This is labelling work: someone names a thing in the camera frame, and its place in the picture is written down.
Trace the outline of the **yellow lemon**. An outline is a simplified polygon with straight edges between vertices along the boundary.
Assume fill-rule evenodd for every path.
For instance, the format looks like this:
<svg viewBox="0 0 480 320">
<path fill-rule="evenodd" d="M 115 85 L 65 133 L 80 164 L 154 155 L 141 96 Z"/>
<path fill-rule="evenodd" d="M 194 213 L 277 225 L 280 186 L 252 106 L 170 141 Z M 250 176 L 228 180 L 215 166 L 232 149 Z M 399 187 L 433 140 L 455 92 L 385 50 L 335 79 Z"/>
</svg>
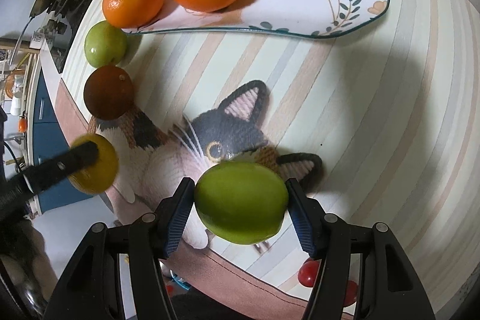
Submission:
<svg viewBox="0 0 480 320">
<path fill-rule="evenodd" d="M 97 195 L 113 185 L 119 171 L 119 158 L 113 145 L 99 134 L 83 134 L 73 140 L 71 147 L 77 147 L 87 141 L 94 142 L 98 147 L 98 160 L 94 165 L 70 175 L 68 179 L 77 190 Z"/>
</svg>

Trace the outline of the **green apple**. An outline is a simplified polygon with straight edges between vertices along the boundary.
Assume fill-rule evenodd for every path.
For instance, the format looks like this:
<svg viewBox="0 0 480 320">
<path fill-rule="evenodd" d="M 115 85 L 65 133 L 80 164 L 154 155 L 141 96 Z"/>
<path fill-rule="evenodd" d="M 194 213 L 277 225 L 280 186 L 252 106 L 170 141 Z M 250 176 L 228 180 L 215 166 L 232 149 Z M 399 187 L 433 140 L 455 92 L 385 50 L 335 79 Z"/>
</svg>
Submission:
<svg viewBox="0 0 480 320">
<path fill-rule="evenodd" d="M 280 176 L 248 162 L 223 162 L 207 170 L 194 190 L 204 226 L 234 244 L 258 244 L 281 229 L 289 195 Z"/>
</svg>

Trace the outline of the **small orange tangerine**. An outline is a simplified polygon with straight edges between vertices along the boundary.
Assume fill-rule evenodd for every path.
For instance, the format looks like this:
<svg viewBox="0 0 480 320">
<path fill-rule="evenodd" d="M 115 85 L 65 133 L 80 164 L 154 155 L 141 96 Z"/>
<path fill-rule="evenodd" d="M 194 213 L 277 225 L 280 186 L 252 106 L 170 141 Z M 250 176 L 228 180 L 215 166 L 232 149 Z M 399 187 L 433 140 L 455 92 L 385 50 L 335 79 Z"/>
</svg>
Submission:
<svg viewBox="0 0 480 320">
<path fill-rule="evenodd" d="M 160 13 L 165 0 L 103 0 L 106 21 L 116 28 L 138 28 Z"/>
</svg>

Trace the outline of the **cherry tomato right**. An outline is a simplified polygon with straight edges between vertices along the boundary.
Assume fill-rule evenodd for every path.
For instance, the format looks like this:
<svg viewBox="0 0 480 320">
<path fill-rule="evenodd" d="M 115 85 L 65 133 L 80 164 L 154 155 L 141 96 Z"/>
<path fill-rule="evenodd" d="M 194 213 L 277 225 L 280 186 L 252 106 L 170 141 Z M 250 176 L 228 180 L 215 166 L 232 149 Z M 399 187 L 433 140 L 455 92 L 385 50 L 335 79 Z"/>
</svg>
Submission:
<svg viewBox="0 0 480 320">
<path fill-rule="evenodd" d="M 343 307 L 353 305 L 357 300 L 358 284 L 353 280 L 348 280 L 346 285 L 346 293 L 343 300 Z"/>
</svg>

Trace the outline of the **cherry tomato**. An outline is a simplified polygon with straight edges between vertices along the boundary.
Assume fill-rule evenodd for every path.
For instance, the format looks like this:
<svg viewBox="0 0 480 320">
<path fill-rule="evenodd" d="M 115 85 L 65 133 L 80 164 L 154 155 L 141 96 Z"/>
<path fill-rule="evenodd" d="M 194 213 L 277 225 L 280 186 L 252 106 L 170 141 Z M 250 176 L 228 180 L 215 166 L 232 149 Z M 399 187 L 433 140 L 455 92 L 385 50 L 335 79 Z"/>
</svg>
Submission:
<svg viewBox="0 0 480 320">
<path fill-rule="evenodd" d="M 343 307 L 353 305 L 357 300 L 358 284 L 353 280 L 348 280 L 346 285 L 346 293 L 343 300 Z"/>
<path fill-rule="evenodd" d="M 298 271 L 298 282 L 306 288 L 312 288 L 315 284 L 319 268 L 320 262 L 318 260 L 306 260 Z"/>
</svg>

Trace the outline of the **cherry tomato left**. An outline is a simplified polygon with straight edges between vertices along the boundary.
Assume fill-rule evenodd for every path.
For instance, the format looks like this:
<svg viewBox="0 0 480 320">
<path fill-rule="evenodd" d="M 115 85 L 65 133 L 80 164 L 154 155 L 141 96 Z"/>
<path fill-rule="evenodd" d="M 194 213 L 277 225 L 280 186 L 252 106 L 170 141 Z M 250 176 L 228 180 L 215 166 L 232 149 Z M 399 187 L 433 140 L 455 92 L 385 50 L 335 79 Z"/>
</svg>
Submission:
<svg viewBox="0 0 480 320">
<path fill-rule="evenodd" d="M 320 262 L 318 260 L 306 260 L 298 271 L 298 282 L 306 288 L 312 288 L 315 284 L 319 268 Z"/>
</svg>

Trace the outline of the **dark reddish orange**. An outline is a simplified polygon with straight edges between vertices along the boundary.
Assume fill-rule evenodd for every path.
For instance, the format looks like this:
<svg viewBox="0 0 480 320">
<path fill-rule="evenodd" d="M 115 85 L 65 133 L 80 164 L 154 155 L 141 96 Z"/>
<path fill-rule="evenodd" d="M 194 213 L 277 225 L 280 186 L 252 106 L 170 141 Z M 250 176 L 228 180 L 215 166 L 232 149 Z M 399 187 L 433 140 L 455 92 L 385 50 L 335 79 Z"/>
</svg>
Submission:
<svg viewBox="0 0 480 320">
<path fill-rule="evenodd" d="M 120 118 L 133 106 L 134 85 L 123 68 L 106 65 L 86 80 L 83 97 L 91 115 L 110 121 Z"/>
</svg>

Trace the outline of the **striped cat pattern mat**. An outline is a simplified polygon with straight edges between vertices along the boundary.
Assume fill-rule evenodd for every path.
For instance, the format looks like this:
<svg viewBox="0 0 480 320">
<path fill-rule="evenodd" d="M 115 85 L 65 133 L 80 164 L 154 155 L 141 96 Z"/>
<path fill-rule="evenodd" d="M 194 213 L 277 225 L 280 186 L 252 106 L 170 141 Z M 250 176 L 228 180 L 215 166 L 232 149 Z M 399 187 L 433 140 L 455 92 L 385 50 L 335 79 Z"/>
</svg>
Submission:
<svg viewBox="0 0 480 320">
<path fill-rule="evenodd" d="M 105 136 L 118 222 L 152 212 L 185 176 L 247 160 L 304 179 L 347 223 L 385 223 L 437 319 L 479 279 L 479 0 L 390 0 L 340 37 L 193 31 L 128 35 L 134 104 L 103 125 L 84 103 L 93 0 L 55 101 L 64 135 Z"/>
</svg>

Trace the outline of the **green fruit by plate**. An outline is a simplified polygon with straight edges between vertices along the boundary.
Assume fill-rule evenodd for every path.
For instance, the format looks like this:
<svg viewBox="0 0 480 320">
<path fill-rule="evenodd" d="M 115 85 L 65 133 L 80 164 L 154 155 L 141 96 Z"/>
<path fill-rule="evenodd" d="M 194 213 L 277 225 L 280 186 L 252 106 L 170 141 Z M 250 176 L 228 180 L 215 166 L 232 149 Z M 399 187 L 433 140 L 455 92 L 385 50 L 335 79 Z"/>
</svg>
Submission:
<svg viewBox="0 0 480 320">
<path fill-rule="evenodd" d="M 117 65 L 124 58 L 127 48 L 127 35 L 106 20 L 89 29 L 84 43 L 86 60 L 94 68 Z"/>
</svg>

